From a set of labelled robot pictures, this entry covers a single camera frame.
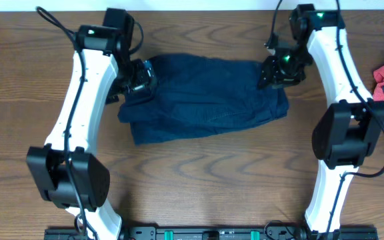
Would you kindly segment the navy blue shorts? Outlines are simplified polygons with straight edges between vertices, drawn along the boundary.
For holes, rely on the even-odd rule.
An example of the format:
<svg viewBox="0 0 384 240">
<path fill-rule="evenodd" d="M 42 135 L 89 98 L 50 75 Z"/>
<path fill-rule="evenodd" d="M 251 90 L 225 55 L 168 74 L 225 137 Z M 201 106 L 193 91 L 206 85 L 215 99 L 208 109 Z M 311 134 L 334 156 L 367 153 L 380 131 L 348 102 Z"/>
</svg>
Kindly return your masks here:
<svg viewBox="0 0 384 240">
<path fill-rule="evenodd" d="M 149 61 L 157 86 L 126 95 L 118 113 L 137 145 L 250 129 L 289 110 L 283 89 L 258 88 L 260 62 L 181 53 Z"/>
</svg>

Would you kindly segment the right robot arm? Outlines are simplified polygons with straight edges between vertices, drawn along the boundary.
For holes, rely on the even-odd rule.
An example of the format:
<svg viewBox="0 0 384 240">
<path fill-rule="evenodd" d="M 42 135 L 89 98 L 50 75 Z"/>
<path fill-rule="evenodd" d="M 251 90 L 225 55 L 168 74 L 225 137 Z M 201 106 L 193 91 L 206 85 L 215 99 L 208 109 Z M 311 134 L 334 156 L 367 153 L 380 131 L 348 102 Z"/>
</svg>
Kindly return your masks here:
<svg viewBox="0 0 384 240">
<path fill-rule="evenodd" d="M 312 133 L 318 172 L 304 223 L 266 226 L 265 234 L 269 239 L 376 239 L 376 228 L 342 226 L 340 214 L 350 183 L 384 136 L 384 102 L 374 100 L 356 70 L 339 9 L 318 11 L 300 4 L 289 24 L 294 46 L 284 47 L 275 33 L 270 35 L 258 86 L 297 85 L 305 79 L 306 66 L 316 65 L 327 110 Z"/>
</svg>

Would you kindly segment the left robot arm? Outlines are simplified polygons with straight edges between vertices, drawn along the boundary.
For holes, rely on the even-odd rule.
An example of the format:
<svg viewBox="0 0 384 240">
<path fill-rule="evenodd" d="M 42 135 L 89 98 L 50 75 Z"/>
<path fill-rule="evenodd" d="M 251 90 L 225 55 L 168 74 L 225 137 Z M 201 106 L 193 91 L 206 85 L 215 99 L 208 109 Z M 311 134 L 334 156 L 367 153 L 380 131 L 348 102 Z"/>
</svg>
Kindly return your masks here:
<svg viewBox="0 0 384 240">
<path fill-rule="evenodd" d="M 123 220 L 107 198 L 110 173 L 96 157 L 97 136 L 106 105 L 157 86 L 150 62 L 131 58 L 138 27 L 126 10 L 108 8 L 102 25 L 65 32 L 74 48 L 69 88 L 45 144 L 26 157 L 42 199 L 75 218 L 72 230 L 46 231 L 46 239 L 122 237 Z"/>
</svg>

